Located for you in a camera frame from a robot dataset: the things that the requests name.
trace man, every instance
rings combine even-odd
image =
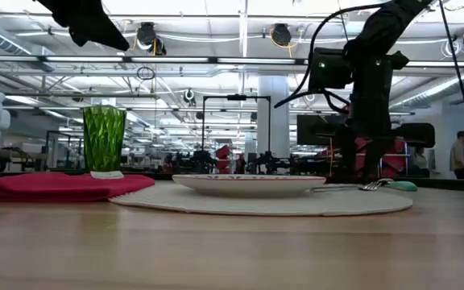
[[[450,170],[456,178],[464,180],[464,131],[458,132],[458,139],[450,149]]]

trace person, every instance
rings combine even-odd
[[[464,131],[458,132],[458,139],[450,149],[450,170],[456,178],[464,180]]]
[[[412,168],[417,175],[429,178],[430,172],[428,170],[427,158],[424,156],[423,147],[416,148],[415,156],[412,161]]]

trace ceiling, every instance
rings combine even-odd
[[[116,27],[130,43],[135,41],[135,31],[141,22],[155,22],[155,30],[164,41],[168,56],[220,56],[220,57],[263,57],[263,58],[306,58],[309,40],[320,21],[330,13],[342,8],[358,6],[380,0],[163,0],[162,2],[137,0],[102,0],[105,12],[113,19]],[[447,8],[462,8],[464,0],[445,1]],[[364,21],[373,11],[362,11],[346,15],[346,32],[349,39],[362,29]],[[241,21],[240,15],[247,15]],[[464,30],[464,9],[447,11],[449,27],[460,35]],[[269,37],[274,23],[287,23],[295,46],[291,52],[276,47]],[[246,30],[246,40],[240,40],[240,33]],[[0,0],[0,34],[26,48],[45,47],[49,53],[58,56],[117,56],[118,51],[95,43],[87,43],[80,48],[68,37],[68,32],[56,24],[50,12],[38,2],[31,0]],[[341,21],[328,24],[317,38],[317,45],[326,48],[342,48],[345,33]],[[410,60],[452,61],[449,50],[445,50],[445,28],[438,9],[424,13],[402,35],[392,49],[400,50]],[[0,49],[0,55],[7,54]],[[125,56],[146,56],[137,46]],[[464,49],[458,51],[458,59],[464,61]],[[54,106],[88,106],[109,100],[110,93],[130,94],[116,99],[116,106],[140,108],[185,108],[184,92],[191,89],[195,93],[197,106],[201,106],[205,94],[241,93],[243,87],[247,95],[255,96],[259,77],[283,75],[287,77],[290,91],[303,77],[305,67],[289,65],[230,65],[230,64],[156,64],[150,65],[157,71],[153,81],[141,81],[136,71],[141,64],[92,64],[92,63],[52,63],[53,72],[45,73],[36,67],[0,62],[0,90],[21,93],[37,93],[49,89],[48,93],[95,94],[101,97],[86,97],[83,102],[75,102],[70,97],[41,98],[43,104]],[[451,68],[405,68],[395,72],[391,88],[391,98],[399,98],[408,91],[430,87],[434,82],[448,80],[454,76]],[[351,87],[337,91],[348,97]],[[155,102],[148,93],[156,93]],[[26,105],[13,102],[11,105]],[[208,100],[208,108],[228,108],[256,110],[255,101],[231,102]],[[328,110],[322,96],[312,100],[300,100],[291,104],[291,110]],[[77,111],[53,110],[71,118],[79,118]],[[197,142],[197,132],[187,123],[200,122],[194,113],[179,112],[134,112],[135,118],[151,124],[163,131],[163,138],[169,135],[184,137],[184,142]],[[221,112],[207,117],[210,123],[250,122],[249,113]],[[151,137],[143,124],[133,122],[136,133]],[[296,123],[296,114],[292,115]],[[240,130],[218,130],[217,135],[243,135]]]

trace folded napkin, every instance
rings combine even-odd
[[[105,201],[150,187],[155,181],[141,175],[96,179],[90,174],[29,173],[0,177],[0,201],[81,202]]]

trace desk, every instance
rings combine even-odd
[[[0,204],[0,289],[464,289],[464,192],[361,217]]]

